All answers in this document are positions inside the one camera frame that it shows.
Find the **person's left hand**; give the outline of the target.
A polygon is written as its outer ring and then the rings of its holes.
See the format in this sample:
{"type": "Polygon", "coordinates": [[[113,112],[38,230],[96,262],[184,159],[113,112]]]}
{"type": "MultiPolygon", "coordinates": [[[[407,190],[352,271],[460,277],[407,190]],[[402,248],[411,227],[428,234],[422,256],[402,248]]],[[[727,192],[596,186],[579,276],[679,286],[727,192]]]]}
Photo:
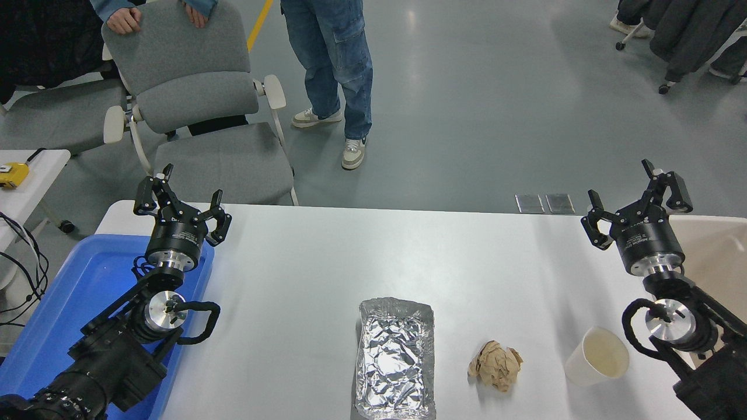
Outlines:
{"type": "Polygon", "coordinates": [[[203,29],[207,25],[208,17],[193,8],[189,3],[183,2],[184,11],[189,17],[190,23],[198,29],[203,29]]]}

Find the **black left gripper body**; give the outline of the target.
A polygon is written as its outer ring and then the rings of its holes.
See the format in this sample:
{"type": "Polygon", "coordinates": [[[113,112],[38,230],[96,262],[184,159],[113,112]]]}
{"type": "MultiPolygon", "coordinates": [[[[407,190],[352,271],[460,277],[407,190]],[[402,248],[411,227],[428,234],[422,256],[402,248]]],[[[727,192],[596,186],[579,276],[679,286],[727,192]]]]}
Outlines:
{"type": "Polygon", "coordinates": [[[158,261],[164,253],[174,252],[186,256],[189,261],[198,261],[207,233],[205,222],[195,225],[189,221],[157,219],[146,248],[146,258],[158,261]]]}

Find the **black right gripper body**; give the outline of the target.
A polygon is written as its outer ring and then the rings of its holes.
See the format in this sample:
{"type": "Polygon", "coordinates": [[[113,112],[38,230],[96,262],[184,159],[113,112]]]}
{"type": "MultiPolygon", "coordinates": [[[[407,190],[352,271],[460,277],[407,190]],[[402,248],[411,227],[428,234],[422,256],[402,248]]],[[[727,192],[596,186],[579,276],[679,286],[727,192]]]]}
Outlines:
{"type": "Polygon", "coordinates": [[[685,260],[668,218],[645,219],[625,225],[613,222],[609,237],[615,242],[627,270],[648,270],[654,265],[677,267],[685,260]]]}

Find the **person's right hand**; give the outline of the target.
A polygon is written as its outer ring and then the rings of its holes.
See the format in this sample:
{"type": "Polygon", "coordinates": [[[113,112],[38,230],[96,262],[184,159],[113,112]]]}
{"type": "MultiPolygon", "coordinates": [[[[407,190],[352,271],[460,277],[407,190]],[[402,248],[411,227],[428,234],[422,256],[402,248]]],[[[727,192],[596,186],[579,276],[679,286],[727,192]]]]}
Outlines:
{"type": "Polygon", "coordinates": [[[137,7],[120,8],[111,14],[106,26],[119,35],[126,35],[141,31],[142,13],[137,7]]]}

